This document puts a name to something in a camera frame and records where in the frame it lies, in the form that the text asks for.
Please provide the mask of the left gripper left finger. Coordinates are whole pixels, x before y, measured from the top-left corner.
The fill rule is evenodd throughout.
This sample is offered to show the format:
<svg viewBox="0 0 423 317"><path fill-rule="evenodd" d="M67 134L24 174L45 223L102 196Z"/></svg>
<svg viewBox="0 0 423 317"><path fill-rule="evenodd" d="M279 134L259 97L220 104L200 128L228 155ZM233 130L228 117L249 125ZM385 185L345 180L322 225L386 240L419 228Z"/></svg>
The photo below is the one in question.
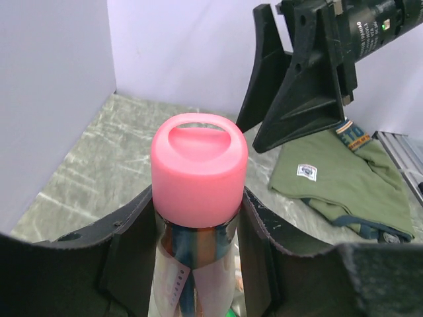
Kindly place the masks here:
<svg viewBox="0 0 423 317"><path fill-rule="evenodd" d="M155 265L151 189L55 241L1 236L2 316L146 316Z"/></svg>

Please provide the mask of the clear pink crayon tube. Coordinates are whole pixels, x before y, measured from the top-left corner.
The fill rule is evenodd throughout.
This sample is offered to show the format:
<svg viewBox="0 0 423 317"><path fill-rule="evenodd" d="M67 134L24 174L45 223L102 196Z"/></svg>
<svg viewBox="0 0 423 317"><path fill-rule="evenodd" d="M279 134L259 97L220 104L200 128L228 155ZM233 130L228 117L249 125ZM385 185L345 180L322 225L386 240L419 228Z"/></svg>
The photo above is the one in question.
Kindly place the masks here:
<svg viewBox="0 0 423 317"><path fill-rule="evenodd" d="M151 144L158 229L153 296L160 316L226 316L248 147L227 118L169 118Z"/></svg>

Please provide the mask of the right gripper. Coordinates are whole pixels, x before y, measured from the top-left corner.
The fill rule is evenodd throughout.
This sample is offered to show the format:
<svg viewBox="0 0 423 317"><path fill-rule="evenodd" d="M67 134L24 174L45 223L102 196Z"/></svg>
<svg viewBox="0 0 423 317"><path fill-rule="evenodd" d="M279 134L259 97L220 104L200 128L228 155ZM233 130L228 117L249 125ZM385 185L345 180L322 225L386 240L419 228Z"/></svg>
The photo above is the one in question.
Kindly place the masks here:
<svg viewBox="0 0 423 317"><path fill-rule="evenodd" d="M236 121L242 132L262 122L258 153L336 125L354 99L356 63L422 24L421 1L282 1L278 12L293 52L271 5L255 7L254 63Z"/></svg>

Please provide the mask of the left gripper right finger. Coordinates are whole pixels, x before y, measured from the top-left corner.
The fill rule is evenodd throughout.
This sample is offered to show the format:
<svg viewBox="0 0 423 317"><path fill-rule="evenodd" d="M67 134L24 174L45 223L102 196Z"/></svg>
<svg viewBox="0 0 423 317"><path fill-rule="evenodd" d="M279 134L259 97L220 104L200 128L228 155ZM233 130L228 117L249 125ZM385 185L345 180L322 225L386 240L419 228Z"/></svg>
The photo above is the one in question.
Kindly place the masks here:
<svg viewBox="0 0 423 317"><path fill-rule="evenodd" d="M327 244L249 189L238 239L248 316L422 315L421 244Z"/></svg>

